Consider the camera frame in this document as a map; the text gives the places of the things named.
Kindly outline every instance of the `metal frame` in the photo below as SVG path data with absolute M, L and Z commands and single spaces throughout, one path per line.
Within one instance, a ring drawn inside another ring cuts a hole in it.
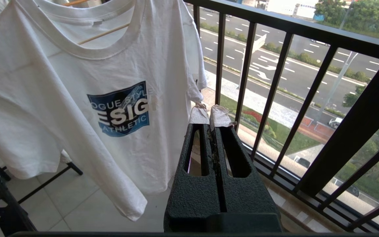
M 223 62 L 223 41 L 225 15 L 242 18 L 250 22 L 248 40 L 244 56 L 244 65 L 241 72 L 240 91 L 238 95 L 238 106 L 236 111 L 236 121 L 239 122 L 242 112 L 243 99 L 249 72 L 252 46 L 256 30 L 256 23 L 262 24 L 286 32 L 282 51 L 279 57 L 276 73 L 267 97 L 265 110 L 260 122 L 259 130 L 254 142 L 254 148 L 247 144 L 247 152 L 257 171 L 280 187 L 291 193 L 305 204 L 335 222 L 346 231 L 355 232 L 379 232 L 379 225 L 372 221 L 374 215 L 379 215 L 379 208 L 367 215 L 362 215 L 358 211 L 337 200 L 337 196 L 347 189 L 352 183 L 360 178 L 367 169 L 371 168 L 379 161 L 379 152 L 363 167 L 361 167 L 348 181 L 340 186 L 332 195 L 322 191 L 326 183 L 345 165 L 349 159 L 362 147 L 362 145 L 379 129 L 379 71 L 369 83 L 361 97 L 351 108 L 349 114 L 344 118 L 343 123 L 335 131 L 328 143 L 312 163 L 305 175 L 300 179 L 291 174 L 289 170 L 280 166 L 299 125 L 304 117 L 310 102 L 312 101 L 322 78 L 328 69 L 331 60 L 338 47 L 366 54 L 379 58 L 379 39 L 363 36 L 356 33 L 346 32 L 332 27 L 303 21 L 289 16 L 280 15 L 273 12 L 266 12 L 262 9 L 254 9 L 249 6 L 232 3 L 225 0 L 184 0 L 194 5 L 194 20 L 198 32 L 200 32 L 200 7 L 212 9 L 219 12 L 219 34 L 218 34 L 218 54 L 217 54 L 217 74 L 216 74 L 216 98 L 215 102 L 220 103 L 221 73 Z M 310 92 L 299 111 L 298 117 L 289 133 L 278 160 L 274 162 L 261 152 L 257 151 L 268 114 L 276 93 L 280 80 L 281 70 L 284 66 L 293 35 L 299 35 L 321 42 L 326 42 L 331 47 L 320 67 L 317 76 L 311 86 Z

